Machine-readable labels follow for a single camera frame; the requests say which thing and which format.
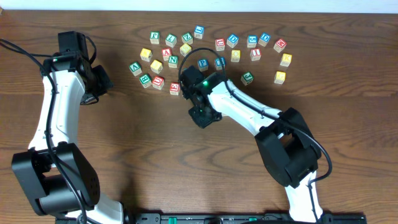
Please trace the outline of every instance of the letter on block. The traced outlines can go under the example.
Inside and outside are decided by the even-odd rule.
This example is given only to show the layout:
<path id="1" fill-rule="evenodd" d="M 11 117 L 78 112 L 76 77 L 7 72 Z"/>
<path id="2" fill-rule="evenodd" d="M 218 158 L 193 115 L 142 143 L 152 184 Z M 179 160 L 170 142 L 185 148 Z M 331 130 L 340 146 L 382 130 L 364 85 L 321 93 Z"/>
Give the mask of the letter on block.
<path id="1" fill-rule="evenodd" d="M 245 74 L 242 75 L 241 81 L 243 82 L 243 85 L 248 85 L 251 82 L 253 82 L 253 75 L 250 72 L 246 72 Z"/>
<path id="2" fill-rule="evenodd" d="M 274 83 L 283 84 L 285 79 L 286 79 L 286 73 L 285 72 L 276 72 Z"/>
<path id="3" fill-rule="evenodd" d="M 189 46 L 188 44 L 183 44 L 181 47 L 180 47 L 180 53 L 182 54 L 182 56 L 187 56 L 187 54 L 189 53 L 189 52 L 191 52 L 192 51 L 192 48 L 191 48 L 191 46 Z"/>
<path id="4" fill-rule="evenodd" d="M 221 63 L 224 65 L 224 68 L 225 68 L 225 58 L 224 57 L 221 57 L 221 61 L 222 62 L 220 62 L 220 59 L 219 58 L 216 58 L 216 61 L 215 61 L 215 64 L 216 64 L 216 70 L 222 70 L 223 69 L 223 67 L 221 66 Z"/>
<path id="5" fill-rule="evenodd" d="M 162 77 L 155 77 L 152 81 L 152 86 L 158 90 L 161 90 L 164 86 L 164 79 Z"/>
<path id="6" fill-rule="evenodd" d="M 172 55 L 172 49 L 167 47 L 166 49 L 162 49 L 163 60 L 168 61 L 169 57 Z"/>
<path id="7" fill-rule="evenodd" d="M 260 51 L 260 49 L 252 49 L 252 50 L 250 51 L 250 59 L 251 59 L 252 61 L 260 60 L 260 58 L 261 58 L 261 51 Z"/>
<path id="8" fill-rule="evenodd" d="M 228 37 L 228 40 L 226 41 L 226 44 L 230 46 L 231 48 L 234 48 L 236 44 L 239 42 L 239 37 L 235 34 L 231 34 L 230 37 Z"/>
<path id="9" fill-rule="evenodd" d="M 152 62 L 152 64 L 150 65 L 150 69 L 154 73 L 159 74 L 160 71 L 162 71 L 162 69 L 163 69 L 163 65 L 158 60 L 154 60 L 154 62 Z"/>
<path id="10" fill-rule="evenodd" d="M 193 32 L 193 35 L 195 36 L 195 38 L 202 39 L 203 34 L 205 34 L 205 28 L 202 26 L 196 26 L 195 31 Z"/>
<path id="11" fill-rule="evenodd" d="M 141 85 L 144 88 L 147 88 L 148 86 L 152 85 L 152 82 L 150 80 L 150 76 L 148 74 L 145 74 L 145 75 L 139 77 L 139 81 L 141 82 Z"/>
<path id="12" fill-rule="evenodd" d="M 180 84 L 171 83 L 171 85 L 170 85 L 170 94 L 178 96 L 179 93 L 180 93 Z"/>
<path id="13" fill-rule="evenodd" d="M 177 68 L 178 65 L 178 57 L 177 56 L 170 56 L 169 57 L 169 67 L 170 68 Z"/>
<path id="14" fill-rule="evenodd" d="M 140 56 L 141 60 L 150 62 L 150 59 L 152 58 L 152 51 L 149 49 L 142 49 Z"/>
<path id="15" fill-rule="evenodd" d="M 248 36 L 248 48 L 256 47 L 256 45 L 257 45 L 257 36 L 249 35 Z"/>
<path id="16" fill-rule="evenodd" d="M 279 39 L 275 45 L 274 45 L 274 49 L 280 53 L 281 51 L 283 51 L 286 47 L 287 43 L 286 41 L 284 41 L 283 39 Z"/>
<path id="17" fill-rule="evenodd" d="M 216 51 L 225 50 L 225 40 L 224 39 L 216 39 Z"/>
<path id="18" fill-rule="evenodd" d="M 206 59 L 201 59 L 198 61 L 199 71 L 204 72 L 209 69 L 209 63 Z"/>
<path id="19" fill-rule="evenodd" d="M 151 32 L 149 40 L 151 44 L 160 44 L 160 33 L 157 31 Z"/>
<path id="20" fill-rule="evenodd" d="M 193 44 L 192 35 L 189 32 L 187 32 L 186 34 L 182 35 L 182 42 L 184 44 Z"/>
<path id="21" fill-rule="evenodd" d="M 259 45 L 265 47 L 268 44 L 269 40 L 271 40 L 271 36 L 267 33 L 262 33 L 259 40 Z"/>
<path id="22" fill-rule="evenodd" d="M 290 54 L 283 54 L 281 60 L 280 60 L 280 65 L 288 67 L 290 63 L 292 62 L 292 55 Z"/>
<path id="23" fill-rule="evenodd" d="M 177 37 L 174 36 L 173 34 L 169 34 L 166 37 L 166 45 L 167 46 L 174 47 L 176 43 L 177 43 Z"/>
<path id="24" fill-rule="evenodd" d="M 240 50 L 232 50 L 231 51 L 231 61 L 239 62 L 240 59 L 241 59 L 241 51 Z"/>
<path id="25" fill-rule="evenodd" d="M 141 66 L 139 66 L 138 62 L 134 62 L 130 65 L 130 71 L 134 76 L 142 73 Z"/>

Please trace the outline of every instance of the white wall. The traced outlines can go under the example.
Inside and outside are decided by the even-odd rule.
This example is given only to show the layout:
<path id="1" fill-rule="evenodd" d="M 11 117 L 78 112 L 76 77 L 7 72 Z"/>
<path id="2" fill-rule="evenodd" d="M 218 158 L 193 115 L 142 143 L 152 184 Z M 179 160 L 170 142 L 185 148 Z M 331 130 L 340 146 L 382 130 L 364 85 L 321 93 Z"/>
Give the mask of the white wall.
<path id="1" fill-rule="evenodd" d="M 3 9 L 398 13 L 398 0 L 0 0 Z"/>

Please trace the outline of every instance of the green block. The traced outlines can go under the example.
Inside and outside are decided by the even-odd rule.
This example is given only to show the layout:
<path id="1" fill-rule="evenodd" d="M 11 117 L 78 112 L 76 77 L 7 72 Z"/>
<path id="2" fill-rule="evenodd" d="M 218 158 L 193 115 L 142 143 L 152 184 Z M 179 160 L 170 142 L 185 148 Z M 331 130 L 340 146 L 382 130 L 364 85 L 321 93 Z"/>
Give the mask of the green block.
<path id="1" fill-rule="evenodd" d="M 175 41 L 175 39 L 177 39 L 177 37 L 174 36 L 173 34 L 168 34 L 168 36 L 166 37 L 166 40 L 169 42 L 173 42 Z"/>
<path id="2" fill-rule="evenodd" d="M 136 70 L 138 70 L 138 69 L 140 69 L 140 68 L 141 68 L 141 66 L 139 66 L 138 62 L 134 62 L 134 63 L 132 63 L 132 64 L 130 65 L 130 70 L 131 70 L 132 72 L 135 72 Z"/>
<path id="3" fill-rule="evenodd" d="M 242 75 L 242 77 L 246 82 L 251 82 L 254 78 L 250 72 L 246 72 L 245 74 Z"/>
<path id="4" fill-rule="evenodd" d="M 178 63 L 178 57 L 177 56 L 170 56 L 169 57 L 169 63 Z"/>
<path id="5" fill-rule="evenodd" d="M 148 82 L 151 82 L 150 76 L 148 74 L 145 74 L 145 75 L 139 77 L 139 81 L 141 82 L 141 84 L 146 84 Z"/>
<path id="6" fill-rule="evenodd" d="M 151 39 L 159 39 L 160 38 L 160 33 L 157 31 L 153 31 L 150 33 L 150 38 Z"/>
<path id="7" fill-rule="evenodd" d="M 192 35 L 189 32 L 187 32 L 186 34 L 182 35 L 182 38 L 185 41 L 188 41 L 188 40 L 192 39 L 193 37 L 192 37 Z"/>
<path id="8" fill-rule="evenodd" d="M 169 224 L 177 224 L 177 218 L 169 218 Z"/>

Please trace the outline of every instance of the blue block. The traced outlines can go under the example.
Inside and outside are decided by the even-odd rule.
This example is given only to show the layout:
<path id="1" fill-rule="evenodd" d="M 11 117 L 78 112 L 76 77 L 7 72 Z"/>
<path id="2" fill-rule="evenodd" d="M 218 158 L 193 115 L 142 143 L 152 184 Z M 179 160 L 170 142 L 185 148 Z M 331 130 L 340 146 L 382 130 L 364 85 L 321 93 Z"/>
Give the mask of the blue block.
<path id="1" fill-rule="evenodd" d="M 260 39 L 265 42 L 269 42 L 269 40 L 271 39 L 271 36 L 267 33 L 262 33 Z"/>
<path id="2" fill-rule="evenodd" d="M 207 62 L 206 59 L 201 59 L 201 60 L 198 61 L 198 66 L 201 67 L 201 68 L 206 67 L 208 65 L 209 65 L 209 63 Z"/>
<path id="3" fill-rule="evenodd" d="M 202 34 L 205 31 L 205 28 L 202 26 L 196 26 L 195 27 L 195 32 L 198 34 Z"/>
<path id="4" fill-rule="evenodd" d="M 224 57 L 221 57 L 221 61 L 222 61 L 223 65 L 225 65 L 225 58 Z M 218 58 L 216 58 L 216 65 L 217 66 L 221 65 L 220 60 Z"/>
<path id="5" fill-rule="evenodd" d="M 236 43 L 236 41 L 239 40 L 239 37 L 235 34 L 231 34 L 230 37 L 228 37 L 228 40 L 231 41 L 231 43 Z"/>
<path id="6" fill-rule="evenodd" d="M 257 43 L 257 36 L 256 35 L 249 35 L 248 41 L 249 41 L 249 43 Z"/>

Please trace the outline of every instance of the brown wood surface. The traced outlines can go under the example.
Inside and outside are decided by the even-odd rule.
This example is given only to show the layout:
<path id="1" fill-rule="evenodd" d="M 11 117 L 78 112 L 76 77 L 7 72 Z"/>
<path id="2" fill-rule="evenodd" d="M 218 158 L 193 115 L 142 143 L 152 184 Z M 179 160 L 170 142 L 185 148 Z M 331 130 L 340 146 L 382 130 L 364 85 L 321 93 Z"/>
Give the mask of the brown wood surface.
<path id="1" fill-rule="evenodd" d="M 106 69 L 114 88 L 100 103 L 80 109 L 80 149 L 96 169 L 101 190 L 128 206 L 165 213 L 288 210 L 283 187 L 265 170 L 253 137 L 225 118 L 198 128 L 189 101 L 170 96 L 177 70 L 164 63 L 162 91 L 143 89 L 129 64 L 141 48 L 162 61 L 168 33 L 181 62 L 181 35 L 206 27 L 193 48 L 214 48 L 216 38 L 240 37 L 239 63 L 231 48 L 220 52 L 235 84 L 260 102 L 299 110 L 330 153 L 332 175 L 317 184 L 320 205 L 332 212 L 364 212 L 369 223 L 398 220 L 398 17 L 376 14 L 282 14 L 191 12 L 4 11 L 1 37 L 32 53 L 58 51 L 57 34 L 78 30 L 98 48 L 95 65 Z M 160 31 L 161 44 L 149 42 Z M 246 39 L 268 32 L 260 61 L 251 62 Z M 293 55 L 283 85 L 273 84 L 281 54 Z M 14 153 L 27 149 L 39 122 L 43 86 L 39 70 L 23 55 L 0 49 L 0 223 L 53 223 L 31 209 L 11 170 Z M 214 68 L 214 56 L 200 52 Z M 251 71 L 244 87 L 240 76 Z M 324 157 L 319 174 L 326 171 Z"/>

